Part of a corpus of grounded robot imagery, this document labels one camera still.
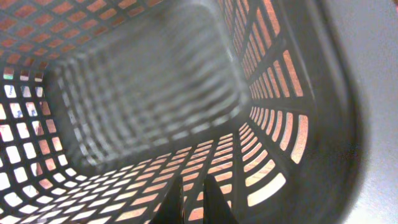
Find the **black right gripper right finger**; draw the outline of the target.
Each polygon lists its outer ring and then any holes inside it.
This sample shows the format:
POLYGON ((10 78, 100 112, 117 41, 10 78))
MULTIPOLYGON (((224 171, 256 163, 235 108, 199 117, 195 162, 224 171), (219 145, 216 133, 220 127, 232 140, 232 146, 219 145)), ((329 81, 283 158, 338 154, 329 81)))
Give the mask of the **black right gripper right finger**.
POLYGON ((223 193, 211 174, 207 174, 203 184, 203 223, 238 224, 223 193))

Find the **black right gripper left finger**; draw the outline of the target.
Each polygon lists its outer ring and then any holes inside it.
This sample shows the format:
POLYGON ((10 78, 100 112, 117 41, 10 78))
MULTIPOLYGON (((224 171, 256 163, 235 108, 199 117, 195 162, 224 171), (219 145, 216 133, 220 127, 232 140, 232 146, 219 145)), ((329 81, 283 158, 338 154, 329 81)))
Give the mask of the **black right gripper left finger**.
POLYGON ((183 179, 178 176, 149 224, 184 224, 183 179))

